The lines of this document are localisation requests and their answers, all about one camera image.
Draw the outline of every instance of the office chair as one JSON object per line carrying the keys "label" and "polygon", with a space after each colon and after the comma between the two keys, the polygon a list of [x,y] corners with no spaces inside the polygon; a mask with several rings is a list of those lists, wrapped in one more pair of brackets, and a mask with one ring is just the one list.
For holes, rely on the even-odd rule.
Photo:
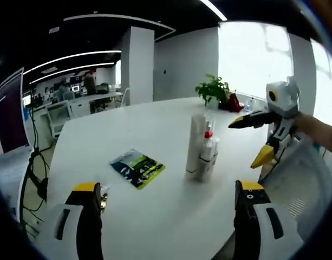
{"label": "office chair", "polygon": [[125,92],[123,93],[122,100],[120,103],[120,107],[126,107],[129,106],[129,88],[125,89]]}
{"label": "office chair", "polygon": [[63,100],[71,100],[71,99],[74,99],[74,92],[73,91],[67,91],[65,93],[63,93]]}

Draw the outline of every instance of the ceiling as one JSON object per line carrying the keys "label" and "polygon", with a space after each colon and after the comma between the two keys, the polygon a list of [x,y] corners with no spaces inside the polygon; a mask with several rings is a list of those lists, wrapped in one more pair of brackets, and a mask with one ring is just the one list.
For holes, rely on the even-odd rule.
{"label": "ceiling", "polygon": [[[318,40],[317,34],[303,15],[288,0],[211,0],[234,21],[260,21],[287,27],[294,34]],[[89,51],[113,50],[130,26],[155,30],[155,39],[217,26],[220,19],[200,0],[166,1],[95,1],[39,2],[35,4],[2,3],[0,10],[0,82],[12,72],[24,67],[29,70],[59,57]],[[121,17],[82,18],[64,21],[66,17],[89,14],[114,14],[142,18],[154,23]],[[49,29],[60,27],[49,33]],[[120,54],[97,54],[56,62],[59,70],[88,64],[116,62]],[[24,81],[31,82],[45,74],[41,70],[28,73]]]}

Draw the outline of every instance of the bright window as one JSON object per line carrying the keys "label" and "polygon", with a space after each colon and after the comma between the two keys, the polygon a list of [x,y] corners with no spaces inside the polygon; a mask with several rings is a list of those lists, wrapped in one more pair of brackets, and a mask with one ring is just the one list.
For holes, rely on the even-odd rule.
{"label": "bright window", "polygon": [[121,85],[121,60],[115,65],[115,84]]}
{"label": "bright window", "polygon": [[319,43],[311,41],[316,64],[314,117],[332,125],[332,57]]}
{"label": "bright window", "polygon": [[293,75],[286,29],[253,22],[219,28],[219,76],[240,93],[266,98],[266,84]]}
{"label": "bright window", "polygon": [[31,95],[27,95],[23,97],[23,105],[24,107],[31,104]]}
{"label": "bright window", "polygon": [[268,48],[280,51],[290,50],[289,36],[285,28],[274,25],[266,25],[265,37]]}

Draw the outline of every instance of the white chair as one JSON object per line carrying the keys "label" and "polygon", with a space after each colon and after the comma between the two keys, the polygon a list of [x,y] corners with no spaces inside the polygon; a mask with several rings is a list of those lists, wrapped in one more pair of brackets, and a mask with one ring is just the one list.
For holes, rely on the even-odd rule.
{"label": "white chair", "polygon": [[53,138],[60,136],[64,124],[73,118],[68,101],[46,106]]}
{"label": "white chair", "polygon": [[123,93],[122,100],[120,103],[120,107],[129,106],[129,88],[125,89],[125,92]]}

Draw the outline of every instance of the human arm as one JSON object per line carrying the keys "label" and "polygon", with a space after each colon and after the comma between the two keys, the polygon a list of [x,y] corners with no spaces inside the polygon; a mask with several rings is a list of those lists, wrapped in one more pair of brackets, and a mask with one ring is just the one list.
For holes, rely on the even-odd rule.
{"label": "human arm", "polygon": [[303,132],[314,142],[332,152],[332,126],[303,113],[299,113],[295,117],[294,126],[296,126],[297,131]]}

